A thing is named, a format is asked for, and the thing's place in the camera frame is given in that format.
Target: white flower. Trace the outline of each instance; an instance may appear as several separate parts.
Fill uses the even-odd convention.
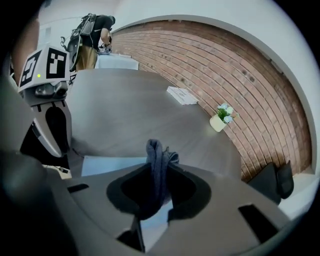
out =
[[[218,106],[218,109],[226,110],[227,107],[228,107],[227,103],[223,103],[223,104],[221,104],[220,106]]]
[[[226,124],[229,124],[231,121],[232,121],[232,117],[227,115],[223,118],[223,121],[226,123]]]
[[[232,112],[234,111],[234,108],[232,106],[228,106],[228,108],[225,110],[229,115],[232,114]]]

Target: khaki pants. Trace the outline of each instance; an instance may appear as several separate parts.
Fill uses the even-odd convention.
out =
[[[82,45],[79,49],[79,60],[75,65],[75,70],[91,70],[95,68],[97,62],[96,50],[92,47]]]

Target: stack of paper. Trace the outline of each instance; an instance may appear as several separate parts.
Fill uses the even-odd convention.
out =
[[[181,105],[197,104],[198,100],[187,89],[169,86],[166,90],[170,93]]]

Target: red brick wall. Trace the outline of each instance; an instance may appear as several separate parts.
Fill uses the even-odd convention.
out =
[[[291,161],[293,173],[311,163],[305,112],[290,82],[253,45],[228,31],[189,21],[156,21],[113,34],[112,50],[188,88],[214,115],[228,103],[239,117],[224,131],[241,154],[241,177],[267,163]]]

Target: black shirt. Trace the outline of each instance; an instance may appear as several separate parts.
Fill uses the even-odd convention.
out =
[[[100,40],[101,30],[104,28],[110,31],[111,26],[113,24],[114,24],[114,21],[110,16],[106,16],[106,15],[97,16],[93,26],[93,30],[91,32],[91,38],[90,36],[82,36],[82,44],[84,46],[89,46],[89,47],[93,46],[94,49],[98,50],[98,43]]]

